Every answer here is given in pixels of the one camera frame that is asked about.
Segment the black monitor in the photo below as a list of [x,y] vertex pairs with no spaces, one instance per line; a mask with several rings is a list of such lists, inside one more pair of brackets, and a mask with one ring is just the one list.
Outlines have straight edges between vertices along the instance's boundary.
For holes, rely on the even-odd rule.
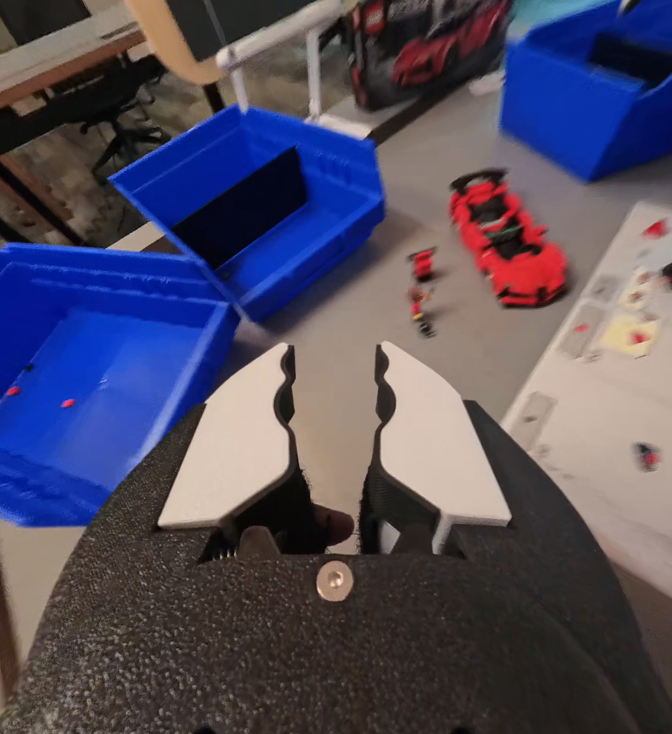
[[37,41],[91,15],[84,1],[0,1],[0,18],[18,45]]

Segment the red lego sports car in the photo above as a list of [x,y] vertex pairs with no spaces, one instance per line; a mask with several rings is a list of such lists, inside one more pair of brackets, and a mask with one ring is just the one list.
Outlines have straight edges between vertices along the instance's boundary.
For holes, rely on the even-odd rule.
[[484,169],[455,179],[451,223],[502,307],[545,307],[566,294],[569,264],[508,186],[507,174]]

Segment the person's left hand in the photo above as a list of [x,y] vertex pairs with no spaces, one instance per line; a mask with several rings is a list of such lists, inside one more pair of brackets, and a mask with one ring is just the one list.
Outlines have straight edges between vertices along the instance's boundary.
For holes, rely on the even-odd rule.
[[325,547],[339,545],[352,537],[356,524],[350,514],[317,504],[313,505],[313,512]]

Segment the red lego door assembly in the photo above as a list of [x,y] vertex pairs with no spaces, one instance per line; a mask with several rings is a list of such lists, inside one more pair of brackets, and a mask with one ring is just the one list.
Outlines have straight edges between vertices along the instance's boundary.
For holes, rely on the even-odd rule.
[[437,247],[429,247],[407,256],[407,261],[412,268],[412,277],[416,283],[425,283],[433,279],[435,274],[434,256],[436,251]]

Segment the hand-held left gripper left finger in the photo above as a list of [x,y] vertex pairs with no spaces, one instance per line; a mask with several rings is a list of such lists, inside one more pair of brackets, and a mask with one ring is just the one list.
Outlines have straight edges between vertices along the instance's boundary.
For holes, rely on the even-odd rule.
[[157,519],[160,530],[215,528],[274,534],[303,512],[294,416],[294,346],[279,343],[205,401]]

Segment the beige curved wooden panel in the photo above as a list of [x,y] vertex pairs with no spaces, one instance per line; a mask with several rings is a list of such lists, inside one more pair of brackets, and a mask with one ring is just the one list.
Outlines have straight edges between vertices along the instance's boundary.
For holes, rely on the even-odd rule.
[[213,57],[197,61],[166,1],[124,1],[150,49],[174,75],[199,87],[217,83],[222,71]]

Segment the black bin divider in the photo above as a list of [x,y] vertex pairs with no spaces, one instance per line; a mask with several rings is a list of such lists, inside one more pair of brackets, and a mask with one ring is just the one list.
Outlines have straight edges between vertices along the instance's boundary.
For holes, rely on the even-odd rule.
[[586,63],[619,76],[641,81],[653,89],[672,75],[672,50],[611,32],[598,33]]
[[297,214],[308,199],[301,156],[292,146],[186,216],[172,232],[216,270]]

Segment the blue plastic storage bin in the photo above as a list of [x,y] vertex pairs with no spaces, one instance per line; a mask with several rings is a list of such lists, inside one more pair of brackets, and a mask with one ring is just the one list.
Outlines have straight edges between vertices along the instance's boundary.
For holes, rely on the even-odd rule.
[[[211,270],[172,227],[295,146],[308,203]],[[385,217],[374,142],[232,105],[110,177],[110,182],[240,313],[262,322],[365,243]]]
[[507,50],[500,128],[584,182],[672,154],[672,75],[653,89],[586,63],[598,33],[672,50],[672,1],[607,2]]
[[238,326],[181,255],[0,247],[0,519],[87,525],[208,397]]

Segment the black panel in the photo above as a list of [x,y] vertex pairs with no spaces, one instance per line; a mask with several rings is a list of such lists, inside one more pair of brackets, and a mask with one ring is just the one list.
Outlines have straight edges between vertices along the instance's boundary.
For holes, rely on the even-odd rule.
[[167,1],[197,62],[221,48],[280,22],[311,1]]

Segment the black office chair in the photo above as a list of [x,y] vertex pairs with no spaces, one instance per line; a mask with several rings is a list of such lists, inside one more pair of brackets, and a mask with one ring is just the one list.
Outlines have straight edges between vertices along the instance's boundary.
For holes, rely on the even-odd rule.
[[111,126],[111,142],[91,169],[100,185],[104,186],[107,181],[102,170],[112,159],[120,156],[124,164],[129,165],[137,159],[138,146],[159,147],[171,140],[171,136],[157,125],[126,127],[121,122],[124,114],[141,106],[140,88],[151,81],[160,81],[166,72],[157,57],[149,55],[127,65],[119,63],[87,85],[50,98],[53,119],[61,124],[78,125],[84,135],[92,127],[104,123]]

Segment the white pipe frame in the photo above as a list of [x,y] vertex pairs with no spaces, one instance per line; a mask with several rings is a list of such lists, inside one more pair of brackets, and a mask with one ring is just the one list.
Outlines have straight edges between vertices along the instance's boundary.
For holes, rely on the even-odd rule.
[[247,34],[238,41],[222,42],[221,49],[215,55],[215,62],[223,72],[231,77],[234,94],[241,111],[246,112],[249,109],[246,83],[241,71],[244,64],[290,38],[302,35],[306,42],[309,93],[309,114],[306,122],[358,140],[367,139],[371,134],[371,128],[367,124],[352,122],[322,110],[320,35],[333,21],[346,14],[350,4],[344,1],[311,2],[283,19]]

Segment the wooden desk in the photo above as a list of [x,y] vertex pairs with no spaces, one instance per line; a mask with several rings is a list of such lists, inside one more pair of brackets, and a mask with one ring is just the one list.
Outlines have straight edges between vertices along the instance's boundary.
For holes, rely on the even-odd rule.
[[[140,24],[120,2],[79,23],[0,55],[0,109],[147,42]],[[73,213],[28,171],[0,155],[0,191],[46,231],[86,247],[68,224]]]

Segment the lego instruction booklet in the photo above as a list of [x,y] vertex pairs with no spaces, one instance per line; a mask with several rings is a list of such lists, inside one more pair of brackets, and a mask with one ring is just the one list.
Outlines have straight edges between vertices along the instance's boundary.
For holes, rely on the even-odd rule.
[[631,209],[503,427],[672,598],[672,208]]

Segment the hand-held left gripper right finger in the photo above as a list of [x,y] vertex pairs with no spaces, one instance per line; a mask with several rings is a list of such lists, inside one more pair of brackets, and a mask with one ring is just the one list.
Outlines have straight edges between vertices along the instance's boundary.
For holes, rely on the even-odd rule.
[[443,552],[455,526],[506,528],[511,510],[461,395],[391,342],[376,346],[378,426],[361,496],[361,551],[411,527]]

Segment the lego set box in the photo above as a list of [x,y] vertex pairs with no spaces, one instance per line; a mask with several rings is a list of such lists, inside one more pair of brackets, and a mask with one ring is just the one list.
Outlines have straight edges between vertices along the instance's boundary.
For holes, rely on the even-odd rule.
[[513,1],[355,2],[344,17],[348,72],[365,111],[436,96],[496,69]]

